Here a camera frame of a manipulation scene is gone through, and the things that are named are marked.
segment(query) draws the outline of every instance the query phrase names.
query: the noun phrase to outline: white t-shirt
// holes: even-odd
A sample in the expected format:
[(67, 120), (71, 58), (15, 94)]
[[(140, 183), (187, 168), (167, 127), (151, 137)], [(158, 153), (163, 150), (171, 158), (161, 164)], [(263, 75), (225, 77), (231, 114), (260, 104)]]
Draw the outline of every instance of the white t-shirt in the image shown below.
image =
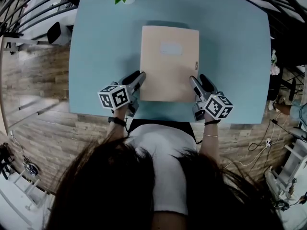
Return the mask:
[(173, 211), (188, 215), (186, 178), (179, 161), (174, 158), (187, 149), (196, 150), (192, 136), (180, 129), (147, 124), (131, 132), (129, 143), (153, 157), (155, 186), (154, 211)]

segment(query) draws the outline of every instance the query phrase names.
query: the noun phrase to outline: tabletop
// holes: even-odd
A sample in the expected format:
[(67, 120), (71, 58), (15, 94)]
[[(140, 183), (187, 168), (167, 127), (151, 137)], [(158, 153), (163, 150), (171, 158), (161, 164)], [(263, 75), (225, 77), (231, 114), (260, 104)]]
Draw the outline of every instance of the tabletop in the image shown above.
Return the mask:
[[(268, 93), (271, 42), (265, 12), (245, 0), (81, 0), (69, 65), (73, 113), (110, 116), (97, 92), (140, 69), (142, 26), (199, 30), (199, 75), (233, 103), (225, 123), (261, 123)], [(139, 100), (135, 118), (194, 122), (193, 103)]]

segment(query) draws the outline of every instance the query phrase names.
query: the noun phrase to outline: notebook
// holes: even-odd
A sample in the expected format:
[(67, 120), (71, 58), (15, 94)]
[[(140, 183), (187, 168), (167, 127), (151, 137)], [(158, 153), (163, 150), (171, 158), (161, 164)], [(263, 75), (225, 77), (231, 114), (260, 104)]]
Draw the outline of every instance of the notebook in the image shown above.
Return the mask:
[(197, 78), (198, 61), (199, 31), (143, 26), (141, 72), (146, 73), (146, 79), (140, 89), (141, 100), (194, 102), (189, 78)]

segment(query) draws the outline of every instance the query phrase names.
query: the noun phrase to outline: power strip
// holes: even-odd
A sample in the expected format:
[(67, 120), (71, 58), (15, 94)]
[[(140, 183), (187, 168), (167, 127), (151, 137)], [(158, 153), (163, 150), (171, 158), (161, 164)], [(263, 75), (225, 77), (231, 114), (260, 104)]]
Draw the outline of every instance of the power strip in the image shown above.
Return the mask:
[(267, 138), (265, 140), (265, 148), (270, 148), (272, 145), (272, 141), (271, 141), (271, 138)]

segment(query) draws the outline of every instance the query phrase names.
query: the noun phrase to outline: floor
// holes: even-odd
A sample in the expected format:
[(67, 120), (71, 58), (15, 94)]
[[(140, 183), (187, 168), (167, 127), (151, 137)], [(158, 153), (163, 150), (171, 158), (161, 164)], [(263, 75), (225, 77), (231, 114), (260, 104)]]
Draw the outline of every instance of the floor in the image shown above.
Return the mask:
[[(19, 172), (23, 170), (23, 152), (38, 166), (41, 179), (39, 186), (51, 193), (56, 191), (57, 183), (69, 163), (90, 141), (103, 140), (108, 126), (106, 117), (70, 113), (69, 51), (69, 46), (32, 46), (14, 55), (4, 52), (3, 57), (2, 91), (9, 125), (36, 111), (40, 111), (40, 115), (14, 130), (14, 137), (24, 151), (7, 136), (0, 135), (0, 142), (6, 141), (11, 146), (14, 165)], [(19, 106), (24, 109), (13, 112)], [(222, 165), (228, 165), (231, 160), (251, 163), (263, 147), (248, 151), (249, 145), (262, 141), (269, 119), (277, 115), (277, 112), (269, 112), (265, 108), (259, 125), (219, 124)], [(283, 114), (278, 116), (278, 121), (280, 124), (285, 123), (285, 129), (297, 125), (297, 122)], [(196, 140), (201, 140), (203, 124), (191, 125)], [(273, 143), (278, 141), (270, 151), (265, 150), (261, 154), (255, 166), (254, 162), (249, 166), (237, 164), (246, 172), (253, 167), (250, 175), (255, 180), (262, 179), (263, 171), (269, 165), (277, 167), (282, 164), (286, 154), (283, 146), (291, 142), (291, 136), (283, 130), (280, 133), (280, 128), (274, 128), (273, 124), (269, 126), (265, 139), (270, 137)], [(233, 164), (228, 168), (236, 169)]]

